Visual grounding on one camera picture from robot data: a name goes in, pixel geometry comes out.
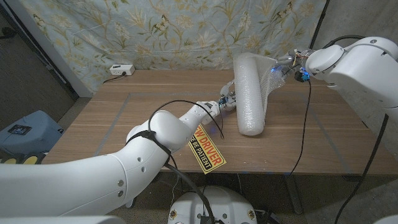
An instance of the white robotic arm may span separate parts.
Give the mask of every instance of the white robotic arm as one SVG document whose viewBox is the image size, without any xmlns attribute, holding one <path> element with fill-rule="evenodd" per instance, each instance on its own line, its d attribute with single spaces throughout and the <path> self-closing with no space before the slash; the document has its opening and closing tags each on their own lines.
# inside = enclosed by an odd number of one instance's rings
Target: white robotic arm
<svg viewBox="0 0 398 224">
<path fill-rule="evenodd" d="M 198 102 L 215 117 L 217 102 Z M 181 118 L 158 111 L 150 122 L 155 137 L 171 153 L 184 147 L 206 111 L 195 105 Z M 147 130 L 148 121 L 127 137 Z M 120 151 L 63 164 L 0 164 L 0 217 L 104 215 L 131 202 L 157 175 L 168 154 L 138 137 Z"/>
<path fill-rule="evenodd" d="M 363 93 L 398 121 L 398 46 L 391 40 L 366 37 L 345 48 L 332 45 L 300 52 L 298 58 L 292 53 L 282 57 L 278 65 L 288 65 L 289 71 L 308 72 L 329 83 L 331 89 Z"/>
</svg>

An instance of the white cylindrical object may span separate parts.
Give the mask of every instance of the white cylindrical object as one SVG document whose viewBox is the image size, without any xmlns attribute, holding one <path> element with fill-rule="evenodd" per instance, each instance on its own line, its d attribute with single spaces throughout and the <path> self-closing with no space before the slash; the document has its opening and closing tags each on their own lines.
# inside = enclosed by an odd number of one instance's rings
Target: white cylindrical object
<svg viewBox="0 0 398 224">
<path fill-rule="evenodd" d="M 220 186 L 207 186 L 205 190 L 200 187 L 200 191 L 208 199 L 216 219 L 222 219 L 223 223 L 257 223 L 256 217 L 251 219 L 248 215 L 250 210 L 254 210 L 253 206 L 235 191 Z M 203 202 L 197 194 L 193 192 L 183 194 L 170 208 L 170 212 L 175 210 L 177 216 L 175 218 L 169 216 L 167 223 L 199 223 L 197 214 L 203 214 L 202 205 Z"/>
<path fill-rule="evenodd" d="M 241 134 L 248 136 L 262 133 L 265 125 L 259 74 L 253 55 L 244 53 L 234 60 L 238 128 Z"/>
</svg>

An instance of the table leg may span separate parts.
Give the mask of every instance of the table leg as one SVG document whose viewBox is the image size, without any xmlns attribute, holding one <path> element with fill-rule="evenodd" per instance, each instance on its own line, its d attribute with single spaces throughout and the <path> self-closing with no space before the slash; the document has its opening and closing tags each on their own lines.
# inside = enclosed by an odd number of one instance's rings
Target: table leg
<svg viewBox="0 0 398 224">
<path fill-rule="evenodd" d="M 303 207 L 301 206 L 301 200 L 299 197 L 299 190 L 297 188 L 296 181 L 294 179 L 294 175 L 288 177 L 284 175 L 286 188 L 289 193 L 290 201 L 292 202 L 293 212 L 300 215 L 303 213 Z"/>
</svg>

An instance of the black strap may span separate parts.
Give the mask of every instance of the black strap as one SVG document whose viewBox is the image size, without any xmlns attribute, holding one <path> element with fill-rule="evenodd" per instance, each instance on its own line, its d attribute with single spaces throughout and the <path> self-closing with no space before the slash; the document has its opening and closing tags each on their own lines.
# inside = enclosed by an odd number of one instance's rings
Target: black strap
<svg viewBox="0 0 398 224">
<path fill-rule="evenodd" d="M 140 131 L 140 132 L 138 132 L 137 134 L 131 136 L 131 138 L 129 138 L 129 140 L 127 140 L 126 145 L 127 145 L 131 140 L 133 140 L 133 139 L 135 139 L 136 137 L 139 137 L 139 136 L 140 136 L 140 137 L 143 137 L 143 138 L 146 138 L 146 139 L 149 139 L 149 140 L 153 141 L 154 143 L 156 143 L 156 145 L 158 145 L 161 149 L 163 149 L 164 152 L 167 153 L 167 155 L 169 155 L 169 158 L 168 158 L 167 161 L 166 161 L 166 163 L 169 163 L 170 156 L 172 155 L 172 153 L 171 153 L 170 150 L 167 149 L 164 145 L 162 145 L 160 142 L 158 142 L 158 140 L 155 138 L 155 134 L 156 134 L 155 131 L 148 131 L 148 130 Z"/>
</svg>

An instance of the power strip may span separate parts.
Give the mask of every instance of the power strip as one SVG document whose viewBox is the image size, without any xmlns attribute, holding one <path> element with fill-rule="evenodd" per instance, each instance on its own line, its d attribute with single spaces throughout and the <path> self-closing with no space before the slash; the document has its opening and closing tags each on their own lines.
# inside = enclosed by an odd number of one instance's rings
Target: power strip
<svg viewBox="0 0 398 224">
<path fill-rule="evenodd" d="M 132 75 L 136 70 L 133 65 L 112 65 L 109 69 L 112 75 L 122 75 L 126 72 L 126 75 Z"/>
</svg>

